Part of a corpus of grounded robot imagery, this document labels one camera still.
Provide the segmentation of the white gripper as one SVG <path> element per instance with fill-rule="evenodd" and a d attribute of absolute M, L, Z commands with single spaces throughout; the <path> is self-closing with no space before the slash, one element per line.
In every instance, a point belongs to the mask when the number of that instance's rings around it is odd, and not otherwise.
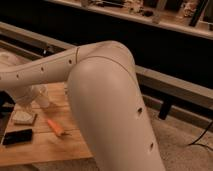
<path fill-rule="evenodd" d="M 15 103 L 21 107 L 29 106 L 40 95 L 40 92 L 40 85 L 18 87 L 8 90 L 8 94 Z"/>

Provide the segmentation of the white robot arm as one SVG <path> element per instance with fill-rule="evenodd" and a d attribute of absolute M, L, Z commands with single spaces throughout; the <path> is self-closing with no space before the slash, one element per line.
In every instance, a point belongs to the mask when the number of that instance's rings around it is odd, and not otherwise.
<path fill-rule="evenodd" d="M 101 171 L 166 171 L 125 45 L 81 45 L 0 68 L 0 90 L 55 82 L 67 84 L 71 112 Z"/>

